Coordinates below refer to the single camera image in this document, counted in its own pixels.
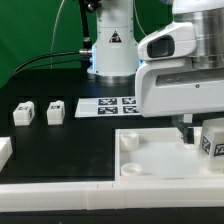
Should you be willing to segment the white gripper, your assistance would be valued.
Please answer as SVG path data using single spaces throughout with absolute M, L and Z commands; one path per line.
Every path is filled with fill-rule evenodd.
M 224 111 L 224 69 L 195 69 L 191 54 L 196 47 L 190 22 L 173 22 L 141 40 L 135 97 L 142 116 Z M 194 143 L 194 129 L 180 116 L 173 116 L 172 123 L 185 144 Z

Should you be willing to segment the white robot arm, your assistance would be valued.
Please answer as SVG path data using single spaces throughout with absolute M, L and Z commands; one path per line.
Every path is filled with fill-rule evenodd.
M 91 79 L 135 80 L 137 108 L 144 117 L 171 116 L 183 133 L 185 114 L 224 111 L 224 0 L 162 0 L 172 22 L 137 42 L 134 0 L 84 0 L 97 14 L 97 40 L 83 55 Z

